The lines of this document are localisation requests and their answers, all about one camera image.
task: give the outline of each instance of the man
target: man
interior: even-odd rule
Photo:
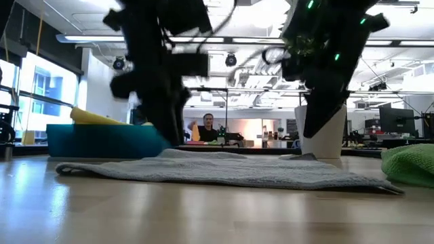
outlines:
[[[217,140],[218,132],[215,129],[212,129],[212,123],[214,122],[214,116],[210,113],[203,116],[203,126],[200,125],[197,128],[199,129],[199,136],[202,142],[212,142],[213,140]],[[194,124],[197,121],[193,121],[189,124],[188,128],[193,130]]]

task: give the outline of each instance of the ceiling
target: ceiling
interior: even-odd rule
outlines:
[[[388,29],[372,34],[371,38],[415,38],[434,39],[434,1],[419,0],[420,5],[415,14],[411,14],[412,6],[374,6],[368,11],[369,14],[384,13],[391,23]],[[119,9],[115,0],[17,0],[26,9],[37,16],[43,12],[44,20],[68,35],[121,35],[115,33],[102,23],[102,19],[110,8]],[[204,0],[208,6],[210,20],[215,28],[230,12],[232,0]],[[237,6],[234,15],[228,25],[217,35],[230,37],[278,37],[285,22],[285,12],[290,9],[292,0],[253,0],[253,5]],[[125,45],[118,43],[89,45],[94,49],[94,54],[103,62],[111,64],[115,56],[123,56],[126,53]],[[211,61],[210,70],[215,76],[227,75],[230,71],[222,65],[226,54],[234,52],[240,62],[245,60],[250,53],[262,49],[262,45],[223,45],[210,44],[204,49],[215,56]],[[424,60],[434,59],[434,49],[430,48],[379,48],[367,47],[362,54],[355,71],[350,88],[353,90],[367,90],[369,84],[375,81],[377,75],[386,76],[392,84],[399,84],[403,74],[414,68]],[[248,65],[258,66],[258,60],[253,59]],[[262,80],[257,83],[267,84],[269,77],[255,78]],[[219,84],[217,77],[215,82],[197,80],[195,85],[202,82],[212,87],[225,85]]]

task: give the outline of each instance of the wooden table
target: wooden table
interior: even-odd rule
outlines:
[[[344,170],[384,179],[380,160]],[[434,191],[407,195],[59,177],[47,157],[0,163],[0,243],[432,243]]]

